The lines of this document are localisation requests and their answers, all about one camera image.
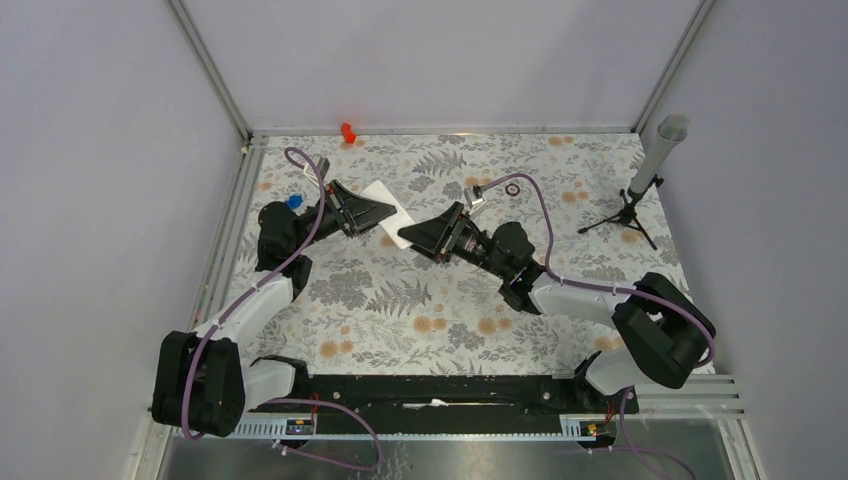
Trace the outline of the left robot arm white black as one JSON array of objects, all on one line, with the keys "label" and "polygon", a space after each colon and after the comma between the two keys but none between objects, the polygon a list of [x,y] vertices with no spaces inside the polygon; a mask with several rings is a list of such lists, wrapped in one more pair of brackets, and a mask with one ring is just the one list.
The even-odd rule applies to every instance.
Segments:
[{"label": "left robot arm white black", "polygon": [[153,420],[191,437],[230,435],[244,412],[271,400],[296,411],[309,401],[301,361],[249,360],[247,347],[305,289],[312,261],[305,249],[335,233],[349,238],[381,227],[408,248],[398,231],[414,222],[380,181],[357,194],[331,181],[318,202],[296,213],[286,201],[260,209],[257,265],[248,290],[189,332],[162,341],[150,407]]}]

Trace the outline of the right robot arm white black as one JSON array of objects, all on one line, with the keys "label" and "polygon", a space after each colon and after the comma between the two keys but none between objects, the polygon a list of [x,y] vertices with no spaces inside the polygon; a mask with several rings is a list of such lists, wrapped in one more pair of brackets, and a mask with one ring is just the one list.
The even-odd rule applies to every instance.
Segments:
[{"label": "right robot arm white black", "polygon": [[399,229],[417,253],[437,263],[460,258],[499,278],[498,292],[512,309],[540,316],[566,315],[605,325],[623,344],[600,351],[575,371],[575,402],[597,412],[627,387],[681,388],[693,370],[710,362],[716,330],[665,276],[648,272],[631,285],[558,277],[538,262],[522,225],[511,221],[493,233],[452,205],[432,219]]}]

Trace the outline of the white remote control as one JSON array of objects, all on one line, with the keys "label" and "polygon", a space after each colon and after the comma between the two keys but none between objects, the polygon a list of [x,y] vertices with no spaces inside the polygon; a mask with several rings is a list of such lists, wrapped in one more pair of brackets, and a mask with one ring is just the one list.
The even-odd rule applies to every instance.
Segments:
[{"label": "white remote control", "polygon": [[380,206],[390,206],[387,214],[382,214],[378,225],[389,239],[401,250],[407,250],[412,243],[399,235],[399,230],[412,226],[415,220],[401,205],[399,200],[381,181],[374,181],[364,188],[361,195],[376,201]]}]

